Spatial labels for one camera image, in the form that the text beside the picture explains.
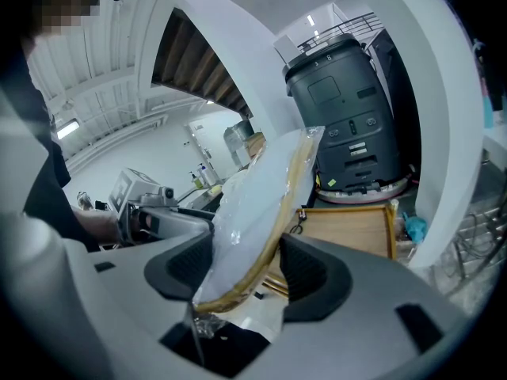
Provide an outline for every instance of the brown wooden slat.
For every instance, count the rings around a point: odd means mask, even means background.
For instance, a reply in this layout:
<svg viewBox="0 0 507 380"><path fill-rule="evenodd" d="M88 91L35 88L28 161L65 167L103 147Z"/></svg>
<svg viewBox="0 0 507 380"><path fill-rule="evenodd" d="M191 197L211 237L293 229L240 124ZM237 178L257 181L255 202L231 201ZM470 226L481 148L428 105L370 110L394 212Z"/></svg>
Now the brown wooden slat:
<svg viewBox="0 0 507 380"><path fill-rule="evenodd" d="M203 86L203 95L205 97L210 96L215 92L215 90L222 84L223 79L227 76L227 71L225 70L225 66L223 63L219 62L216 65L215 69L212 71L212 74L208 78L208 80L204 83Z"/></svg>
<svg viewBox="0 0 507 380"><path fill-rule="evenodd" d="M241 109L242 109L243 107L246 107L246 101L245 101L245 99L242 97L242 98L241 98L241 99L240 99L240 100L236 103L236 105L234 106L234 109L235 109L236 111L241 111Z"/></svg>
<svg viewBox="0 0 507 380"><path fill-rule="evenodd" d="M219 57L216 55L215 51L213 51L212 47L208 47L203 57L199 61L195 72L190 78L190 92L195 92L202 88L204 82L207 78L209 78L209 75L212 73L213 69L215 69L218 62Z"/></svg>
<svg viewBox="0 0 507 380"><path fill-rule="evenodd" d="M207 46L206 39L196 29L181 57L180 64L177 66L173 80L174 85L182 87L188 84Z"/></svg>
<svg viewBox="0 0 507 380"><path fill-rule="evenodd" d="M232 89L234 88L234 82L231 76L227 76L223 83L216 90L215 101L218 103L222 100Z"/></svg>
<svg viewBox="0 0 507 380"><path fill-rule="evenodd" d="M167 56L169 55L170 49L173 46L173 42L176 39L178 25L180 24L178 17L171 15L167 22L164 35L158 46L157 59L155 60L155 66L153 70L154 82L162 80L162 73L167 62Z"/></svg>
<svg viewBox="0 0 507 380"><path fill-rule="evenodd" d="M241 93L238 90L238 88L232 90L232 93L227 96L225 99L225 105L226 107L231 107L233 103L237 101L241 97Z"/></svg>
<svg viewBox="0 0 507 380"><path fill-rule="evenodd" d="M196 28L189 21L182 21L178 28L177 34L174 38L173 45L167 55L166 65L162 74L162 81L168 82L173 80L176 73L177 65L180 62L181 56L189 45L190 38Z"/></svg>

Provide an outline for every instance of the recessed light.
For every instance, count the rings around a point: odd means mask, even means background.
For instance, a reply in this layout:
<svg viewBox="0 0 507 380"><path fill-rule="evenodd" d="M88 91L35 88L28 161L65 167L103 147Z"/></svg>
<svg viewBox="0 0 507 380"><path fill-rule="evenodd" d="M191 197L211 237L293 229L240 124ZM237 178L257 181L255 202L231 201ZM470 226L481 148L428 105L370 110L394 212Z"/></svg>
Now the recessed light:
<svg viewBox="0 0 507 380"><path fill-rule="evenodd" d="M65 124L61 127L56 134L58 135L58 139L62 139L63 137L69 135L71 132L76 131L79 128L79 123L77 120L72 120L71 122Z"/></svg>

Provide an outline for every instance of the ceiling beam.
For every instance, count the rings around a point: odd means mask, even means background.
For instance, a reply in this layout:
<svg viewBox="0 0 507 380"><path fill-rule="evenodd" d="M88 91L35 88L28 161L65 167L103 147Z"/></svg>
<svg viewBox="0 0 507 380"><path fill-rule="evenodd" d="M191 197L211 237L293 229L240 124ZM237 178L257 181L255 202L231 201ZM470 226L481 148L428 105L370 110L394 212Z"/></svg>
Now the ceiling beam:
<svg viewBox="0 0 507 380"><path fill-rule="evenodd" d="M84 94L92 94L97 91L107 90L108 88L118 85L120 83L134 80L134 67L127 67L126 69L114 70L106 74L101 74L95 78L86 80L83 83L75 85L70 89L65 90L64 93L53 97L46 105L51 109L58 109L65 101L75 99Z"/></svg>

